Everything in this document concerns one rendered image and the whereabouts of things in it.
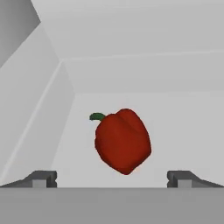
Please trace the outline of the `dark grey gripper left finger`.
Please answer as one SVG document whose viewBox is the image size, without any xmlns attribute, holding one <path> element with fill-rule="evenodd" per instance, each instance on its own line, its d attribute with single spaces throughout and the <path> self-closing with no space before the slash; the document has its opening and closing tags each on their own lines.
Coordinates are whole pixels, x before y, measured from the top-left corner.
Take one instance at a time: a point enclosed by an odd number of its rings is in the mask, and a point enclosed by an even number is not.
<svg viewBox="0 0 224 224">
<path fill-rule="evenodd" d="M 6 187 L 56 188 L 56 171 L 33 171 L 27 177 L 2 185 Z"/>
</svg>

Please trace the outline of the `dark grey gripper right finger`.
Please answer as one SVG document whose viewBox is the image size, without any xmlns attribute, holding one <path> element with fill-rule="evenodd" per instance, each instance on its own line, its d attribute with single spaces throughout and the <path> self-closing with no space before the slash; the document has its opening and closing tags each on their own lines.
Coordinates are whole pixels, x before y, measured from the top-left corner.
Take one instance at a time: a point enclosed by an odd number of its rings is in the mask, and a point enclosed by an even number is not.
<svg viewBox="0 0 224 224">
<path fill-rule="evenodd" d="M 168 171 L 167 187 L 175 188 L 224 188 L 219 185 L 197 177 L 191 171 Z"/>
</svg>

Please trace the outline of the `red bell pepper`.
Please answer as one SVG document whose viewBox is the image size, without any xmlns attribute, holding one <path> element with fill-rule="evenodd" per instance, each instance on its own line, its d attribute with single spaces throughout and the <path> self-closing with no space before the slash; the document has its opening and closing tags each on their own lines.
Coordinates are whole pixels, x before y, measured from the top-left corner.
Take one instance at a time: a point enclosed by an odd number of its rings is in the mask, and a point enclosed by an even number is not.
<svg viewBox="0 0 224 224">
<path fill-rule="evenodd" d="M 131 174 L 151 154 L 149 133 L 132 109 L 109 115 L 93 113 L 89 120 L 100 122 L 94 140 L 100 158 L 121 174 Z"/>
</svg>

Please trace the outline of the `white fridge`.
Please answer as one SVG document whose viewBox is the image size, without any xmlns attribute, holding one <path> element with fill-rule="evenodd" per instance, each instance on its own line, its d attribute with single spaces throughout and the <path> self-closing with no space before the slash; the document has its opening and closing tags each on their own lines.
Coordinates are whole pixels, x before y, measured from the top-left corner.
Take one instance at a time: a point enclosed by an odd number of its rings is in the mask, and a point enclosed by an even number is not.
<svg viewBox="0 0 224 224">
<path fill-rule="evenodd" d="M 60 187 L 163 187 L 169 170 L 224 185 L 224 92 L 152 90 L 158 62 L 192 62 L 203 74 L 222 52 L 119 55 L 61 61 L 43 25 L 0 68 L 0 185 L 55 170 Z M 131 174 L 95 149 L 94 112 L 133 109 L 150 134 L 151 155 Z"/>
</svg>

